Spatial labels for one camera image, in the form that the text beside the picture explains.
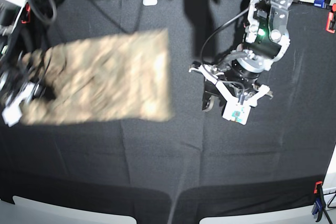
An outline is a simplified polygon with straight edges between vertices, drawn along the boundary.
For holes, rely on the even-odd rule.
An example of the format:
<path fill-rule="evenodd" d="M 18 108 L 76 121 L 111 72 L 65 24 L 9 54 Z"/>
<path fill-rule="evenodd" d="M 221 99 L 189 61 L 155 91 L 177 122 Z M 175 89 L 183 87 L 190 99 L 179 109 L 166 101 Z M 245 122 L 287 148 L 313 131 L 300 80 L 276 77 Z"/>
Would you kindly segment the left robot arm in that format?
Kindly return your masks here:
<path fill-rule="evenodd" d="M 194 62 L 189 72 L 204 77 L 202 110 L 210 111 L 215 98 L 222 100 L 222 118 L 242 125 L 258 101 L 273 98 L 269 86 L 258 78 L 279 61 L 290 46 L 287 29 L 289 8 L 293 0 L 250 0 L 248 7 L 214 31 L 214 35 L 244 15 L 242 42 L 230 53 L 213 62 L 203 58 Z"/>

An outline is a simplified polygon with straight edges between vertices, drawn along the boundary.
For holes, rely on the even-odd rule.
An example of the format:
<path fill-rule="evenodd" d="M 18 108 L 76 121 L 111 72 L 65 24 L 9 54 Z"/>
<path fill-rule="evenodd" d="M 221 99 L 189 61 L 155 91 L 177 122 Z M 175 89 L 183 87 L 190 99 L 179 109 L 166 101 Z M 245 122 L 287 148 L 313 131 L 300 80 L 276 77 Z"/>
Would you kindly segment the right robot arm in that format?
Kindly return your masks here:
<path fill-rule="evenodd" d="M 9 127 L 22 118 L 22 104 L 30 104 L 50 90 L 45 84 L 50 65 L 45 53 L 39 63 L 24 56 L 34 51 L 30 22 L 36 18 L 50 25 L 56 17 L 54 0 L 1 0 L 1 117 Z"/>

